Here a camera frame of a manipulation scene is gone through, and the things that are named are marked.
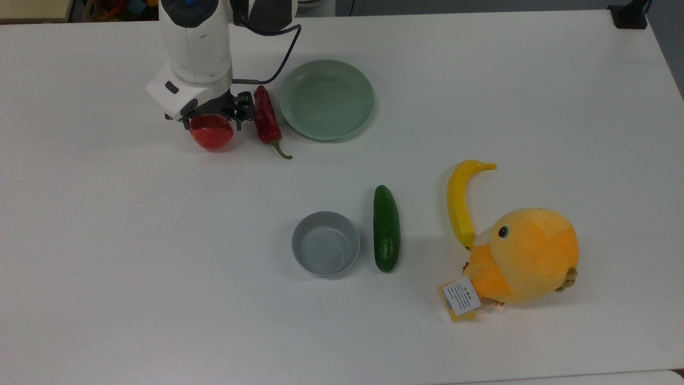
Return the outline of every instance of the black cable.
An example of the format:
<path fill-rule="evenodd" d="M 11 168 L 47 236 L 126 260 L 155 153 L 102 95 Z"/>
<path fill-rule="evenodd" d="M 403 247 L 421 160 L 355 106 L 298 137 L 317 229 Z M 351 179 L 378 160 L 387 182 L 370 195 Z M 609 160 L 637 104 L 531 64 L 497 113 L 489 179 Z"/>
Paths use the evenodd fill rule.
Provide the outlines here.
<path fill-rule="evenodd" d="M 245 28 L 249 29 L 250 31 L 254 32 L 254 33 L 257 34 L 257 35 L 261 35 L 261 36 L 281 36 L 281 35 L 288 34 L 289 32 L 292 32 L 292 31 L 294 31 L 295 29 L 297 30 L 297 33 L 295 34 L 295 37 L 292 38 L 292 42 L 290 43 L 290 48 L 287 50 L 287 53 L 285 54 L 285 57 L 282 59 L 282 62 L 280 63 L 280 67 L 278 67 L 278 70 L 276 71 L 276 73 L 275 73 L 273 76 L 271 76 L 270 79 L 268 79 L 268 80 L 259 80 L 259 82 L 258 82 L 258 84 L 269 84 L 270 82 L 274 81 L 274 80 L 278 77 L 278 75 L 280 75 L 280 72 L 281 72 L 282 69 L 285 67 L 285 63 L 287 63 L 287 59 L 289 59 L 290 53 L 292 53 L 292 49 L 295 47 L 295 43 L 297 42 L 297 38 L 299 38 L 300 33 L 302 33 L 302 25 L 301 25 L 301 24 L 293 25 L 293 26 L 290 27 L 290 28 L 284 29 L 284 30 L 282 30 L 282 31 L 277 31 L 277 32 L 259 31 L 258 29 L 256 29 L 256 28 L 254 28 L 253 26 L 249 25 L 249 23 L 247 23 L 247 21 L 242 17 L 242 15 L 241 15 L 239 12 L 237 12 L 237 11 L 235 10 L 235 6 L 233 5 L 233 1 L 234 1 L 234 0 L 231 0 L 231 7 L 233 8 L 233 14 L 234 14 L 235 17 L 237 18 L 237 20 L 238 20 Z M 236 82 L 235 80 L 240 81 L 240 80 L 242 80 L 242 79 L 234 79 L 234 80 L 233 80 L 234 83 L 239 83 L 239 82 Z"/>

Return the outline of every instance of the chili pepper stem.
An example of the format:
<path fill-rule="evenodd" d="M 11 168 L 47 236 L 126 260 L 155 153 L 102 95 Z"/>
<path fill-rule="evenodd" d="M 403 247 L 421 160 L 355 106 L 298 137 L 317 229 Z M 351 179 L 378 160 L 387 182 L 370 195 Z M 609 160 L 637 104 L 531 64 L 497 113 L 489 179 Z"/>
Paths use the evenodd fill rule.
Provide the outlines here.
<path fill-rule="evenodd" d="M 275 147 L 275 148 L 276 148 L 276 151 L 277 151 L 277 152 L 280 154 L 280 156 L 282 156 L 283 158 L 285 158 L 285 159 L 292 159 L 292 155 L 285 155 L 285 154 L 282 153 L 282 151 L 280 150 L 280 143 L 278 142 L 278 139 L 273 139 L 273 140 L 271 140 L 271 146 Z"/>

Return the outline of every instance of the gray floor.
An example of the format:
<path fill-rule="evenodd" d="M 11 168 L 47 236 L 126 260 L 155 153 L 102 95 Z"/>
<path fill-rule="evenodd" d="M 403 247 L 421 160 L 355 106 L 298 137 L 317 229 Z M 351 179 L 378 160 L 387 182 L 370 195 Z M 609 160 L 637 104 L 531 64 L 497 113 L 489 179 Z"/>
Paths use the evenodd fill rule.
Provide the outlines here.
<path fill-rule="evenodd" d="M 352 15 L 604 10 L 608 5 L 624 5 L 628 2 L 629 0 L 355 0 Z M 348 15 L 351 6 L 352 0 L 337 0 L 337 16 Z M 647 16 L 684 98 L 684 0 L 654 0 Z"/>

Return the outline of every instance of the plush toy beak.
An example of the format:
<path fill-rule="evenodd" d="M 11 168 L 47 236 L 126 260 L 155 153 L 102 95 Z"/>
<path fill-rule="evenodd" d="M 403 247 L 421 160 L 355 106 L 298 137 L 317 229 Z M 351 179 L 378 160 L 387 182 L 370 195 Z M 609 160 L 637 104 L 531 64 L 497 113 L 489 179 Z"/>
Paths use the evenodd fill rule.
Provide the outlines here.
<path fill-rule="evenodd" d="M 501 270 L 489 248 L 491 228 L 483 231 L 473 243 L 471 257 L 463 275 L 470 278 L 478 297 L 497 298 L 511 294 Z"/>

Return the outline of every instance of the tomato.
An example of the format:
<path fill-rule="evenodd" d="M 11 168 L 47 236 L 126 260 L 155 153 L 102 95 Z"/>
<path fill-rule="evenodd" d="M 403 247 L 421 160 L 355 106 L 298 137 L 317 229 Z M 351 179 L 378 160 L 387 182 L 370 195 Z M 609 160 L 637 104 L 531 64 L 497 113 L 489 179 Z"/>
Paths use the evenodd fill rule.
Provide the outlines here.
<path fill-rule="evenodd" d="M 233 127 L 223 116 L 200 115 L 190 119 L 190 134 L 207 151 L 223 148 L 233 138 Z"/>

